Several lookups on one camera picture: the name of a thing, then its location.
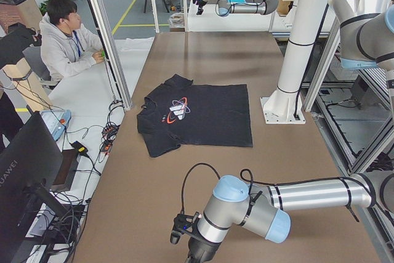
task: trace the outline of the yellow floor line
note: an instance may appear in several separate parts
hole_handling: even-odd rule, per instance
[[[129,7],[126,9],[126,11],[123,13],[123,15],[122,15],[122,17],[120,18],[119,22],[118,22],[118,23],[116,24],[116,26],[113,28],[113,30],[112,30],[112,35],[115,34],[116,30],[117,30],[117,29],[119,28],[119,26],[122,24],[124,18],[126,18],[127,14],[129,13],[129,11],[131,10],[131,8],[133,7],[133,5],[134,5],[134,3],[135,3],[136,1],[137,1],[137,0],[133,0],[133,1],[131,2],[131,4],[129,5]]]
[[[119,25],[119,27],[154,27],[155,24],[129,24]],[[168,24],[159,24],[159,26],[169,26]]]

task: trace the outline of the office chair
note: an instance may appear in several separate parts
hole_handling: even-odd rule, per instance
[[[41,59],[41,47],[30,46],[23,50],[23,55],[32,71],[37,75],[39,82],[43,86],[53,89],[58,82],[50,80],[49,70]]]

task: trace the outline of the man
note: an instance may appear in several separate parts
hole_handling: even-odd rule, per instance
[[[39,26],[41,58],[53,81],[77,75],[104,61],[100,38],[81,23],[75,2],[49,0]]]
[[[0,82],[0,153],[5,149],[2,136],[5,135],[11,142],[22,126],[23,122]]]

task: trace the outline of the black hair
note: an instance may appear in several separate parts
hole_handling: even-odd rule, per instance
[[[47,3],[49,21],[54,25],[58,25],[61,18],[68,19],[68,15],[76,10],[76,4],[72,0],[48,0]]]

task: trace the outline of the light blue joint cap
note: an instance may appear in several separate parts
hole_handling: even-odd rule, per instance
[[[346,70],[377,68],[375,61],[359,61],[359,60],[349,60],[349,59],[340,58],[340,62],[342,68]]]
[[[224,7],[219,7],[218,11],[219,11],[219,15],[221,17],[227,17],[228,14],[230,13],[230,11],[228,9],[224,8]]]
[[[235,176],[225,175],[214,188],[214,196],[223,201],[238,203],[249,196],[247,185]]]
[[[390,6],[384,15],[384,20],[386,21],[387,28],[394,33],[394,6]]]
[[[265,239],[273,241],[274,243],[284,242],[289,235],[290,225],[289,215],[280,209],[277,210]]]

